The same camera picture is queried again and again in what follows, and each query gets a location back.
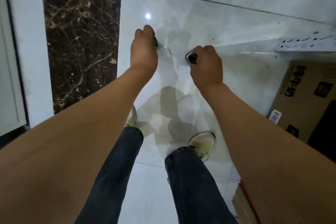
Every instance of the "metal bracket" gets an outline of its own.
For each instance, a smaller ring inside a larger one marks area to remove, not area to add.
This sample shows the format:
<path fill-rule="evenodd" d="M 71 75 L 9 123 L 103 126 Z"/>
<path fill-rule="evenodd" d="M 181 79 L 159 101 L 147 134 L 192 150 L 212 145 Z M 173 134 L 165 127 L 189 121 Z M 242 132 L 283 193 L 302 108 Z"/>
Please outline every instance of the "metal bracket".
<path fill-rule="evenodd" d="M 280 38 L 275 52 L 336 53 L 336 33 L 316 31 L 311 34 Z"/>

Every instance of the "brown marble strip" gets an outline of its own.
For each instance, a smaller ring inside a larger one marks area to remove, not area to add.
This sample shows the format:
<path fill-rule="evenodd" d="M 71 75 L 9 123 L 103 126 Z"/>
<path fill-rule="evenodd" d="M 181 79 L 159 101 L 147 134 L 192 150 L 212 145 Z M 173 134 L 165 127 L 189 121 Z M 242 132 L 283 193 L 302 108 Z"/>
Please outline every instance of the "brown marble strip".
<path fill-rule="evenodd" d="M 43 0 L 54 112 L 117 76 L 121 0 Z"/>

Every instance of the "jeans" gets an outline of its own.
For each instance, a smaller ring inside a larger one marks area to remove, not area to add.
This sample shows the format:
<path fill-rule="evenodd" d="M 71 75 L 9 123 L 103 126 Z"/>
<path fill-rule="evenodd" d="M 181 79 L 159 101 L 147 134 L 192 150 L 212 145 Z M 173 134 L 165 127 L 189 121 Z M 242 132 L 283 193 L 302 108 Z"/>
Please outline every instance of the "jeans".
<path fill-rule="evenodd" d="M 128 179 L 144 140 L 138 128 L 127 127 L 104 162 L 75 224 L 117 224 Z M 190 147 L 165 159 L 179 224 L 237 224 L 215 180 Z"/>

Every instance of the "forearm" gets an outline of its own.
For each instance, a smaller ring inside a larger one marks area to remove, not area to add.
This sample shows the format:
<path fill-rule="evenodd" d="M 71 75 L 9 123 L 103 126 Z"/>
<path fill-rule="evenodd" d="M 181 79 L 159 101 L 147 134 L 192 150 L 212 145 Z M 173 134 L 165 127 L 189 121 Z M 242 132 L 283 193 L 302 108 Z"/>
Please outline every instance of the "forearm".
<path fill-rule="evenodd" d="M 150 77 L 143 69 L 128 69 L 5 147 L 0 222 L 73 223 Z"/>
<path fill-rule="evenodd" d="M 334 163 L 253 110 L 224 84 L 202 94 L 261 222 L 274 223 L 276 216 L 279 223 L 314 223 L 332 216 L 334 209 L 325 205 L 334 205 L 336 196 Z M 321 180 L 325 190 L 319 189 Z"/>

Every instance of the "sneaker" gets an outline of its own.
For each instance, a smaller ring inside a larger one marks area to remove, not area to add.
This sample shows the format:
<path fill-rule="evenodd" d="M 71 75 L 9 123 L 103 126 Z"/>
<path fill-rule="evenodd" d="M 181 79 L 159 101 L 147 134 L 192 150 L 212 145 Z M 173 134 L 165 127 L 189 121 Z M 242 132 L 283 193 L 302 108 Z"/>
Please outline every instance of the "sneaker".
<path fill-rule="evenodd" d="M 192 148 L 201 161 L 205 162 L 209 159 L 209 153 L 215 145 L 216 137 L 211 132 L 202 132 L 194 135 L 189 140 L 189 147 Z"/>
<path fill-rule="evenodd" d="M 132 106 L 132 109 L 129 112 L 125 127 L 134 127 L 136 122 L 137 122 L 137 112 L 135 111 L 135 107 Z"/>

